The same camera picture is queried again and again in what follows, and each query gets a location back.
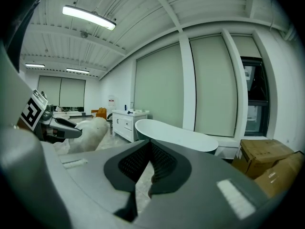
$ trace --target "roller blind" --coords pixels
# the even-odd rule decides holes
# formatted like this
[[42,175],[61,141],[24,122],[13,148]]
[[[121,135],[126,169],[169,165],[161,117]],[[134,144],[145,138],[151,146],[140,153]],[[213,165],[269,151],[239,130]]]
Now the roller blind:
[[241,57],[261,58],[254,39],[249,36],[232,36]]
[[60,91],[60,106],[84,107],[86,81],[62,78]]
[[234,136],[237,88],[234,69],[222,36],[190,41],[196,76],[195,131]]
[[149,118],[183,125],[183,69],[180,45],[170,46],[137,61],[135,108]]
[[38,91],[47,95],[48,103],[59,106],[59,93],[61,88],[61,78],[40,76],[38,83]]

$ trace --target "ceiling light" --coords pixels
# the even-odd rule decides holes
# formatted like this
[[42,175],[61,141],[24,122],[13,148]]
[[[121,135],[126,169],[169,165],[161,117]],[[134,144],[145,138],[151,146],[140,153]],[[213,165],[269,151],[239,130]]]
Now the ceiling light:
[[35,63],[26,63],[25,64],[28,67],[40,67],[40,68],[44,68],[44,64],[35,64]]
[[89,74],[89,71],[81,71],[81,70],[75,70],[75,69],[67,69],[67,71],[72,71],[72,72],[78,72],[78,73],[85,73],[85,74]]
[[73,17],[77,17],[83,20],[90,21],[92,23],[98,24],[102,27],[105,27],[109,30],[113,30],[116,26],[116,23],[113,23],[112,21],[103,18],[102,16],[99,16],[95,13],[82,10],[80,8],[72,7],[69,5],[66,5],[62,8],[62,13],[65,15],[71,15]]

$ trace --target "countertop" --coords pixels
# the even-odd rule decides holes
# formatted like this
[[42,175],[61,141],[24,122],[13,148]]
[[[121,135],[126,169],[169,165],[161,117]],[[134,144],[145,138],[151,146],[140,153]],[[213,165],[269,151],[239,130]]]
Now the countertop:
[[128,111],[117,110],[117,109],[113,109],[112,112],[117,113],[117,114],[121,114],[121,115],[132,116],[132,117],[138,117],[138,116],[143,116],[143,115],[148,115],[149,114],[149,111],[145,111],[145,112],[141,112],[141,113],[128,114],[127,113]]

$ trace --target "orange chair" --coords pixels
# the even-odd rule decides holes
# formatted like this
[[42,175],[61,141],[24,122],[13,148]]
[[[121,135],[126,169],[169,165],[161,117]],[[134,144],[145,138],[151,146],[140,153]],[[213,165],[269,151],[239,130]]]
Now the orange chair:
[[95,117],[101,117],[107,120],[107,109],[106,108],[99,108],[99,109],[93,109],[91,110],[91,114],[96,113]]

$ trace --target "white bathtub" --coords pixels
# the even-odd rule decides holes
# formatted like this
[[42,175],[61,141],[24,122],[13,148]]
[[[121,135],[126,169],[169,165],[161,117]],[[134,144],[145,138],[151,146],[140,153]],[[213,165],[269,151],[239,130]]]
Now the white bathtub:
[[214,153],[218,142],[211,136],[184,130],[156,120],[138,120],[135,128],[140,140],[156,139],[197,151]]

